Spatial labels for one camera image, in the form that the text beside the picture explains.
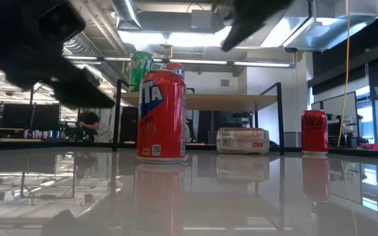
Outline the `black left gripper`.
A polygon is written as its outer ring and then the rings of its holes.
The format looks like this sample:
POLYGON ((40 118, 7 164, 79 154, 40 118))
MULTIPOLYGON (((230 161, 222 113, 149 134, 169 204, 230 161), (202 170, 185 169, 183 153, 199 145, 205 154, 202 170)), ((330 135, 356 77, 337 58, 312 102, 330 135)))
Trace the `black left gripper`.
POLYGON ((86 68, 63 57, 64 43, 85 22, 69 1, 0 1, 0 70, 10 82, 50 81, 69 108, 111 108, 115 102, 86 68))

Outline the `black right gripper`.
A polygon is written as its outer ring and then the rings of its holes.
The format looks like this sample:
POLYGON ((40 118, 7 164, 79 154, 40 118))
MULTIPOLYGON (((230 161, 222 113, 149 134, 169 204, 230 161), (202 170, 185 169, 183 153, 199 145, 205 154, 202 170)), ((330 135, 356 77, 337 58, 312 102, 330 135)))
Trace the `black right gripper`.
POLYGON ((293 0, 233 0, 225 20, 234 20, 221 50, 228 52, 264 26, 264 19, 286 10, 293 0))

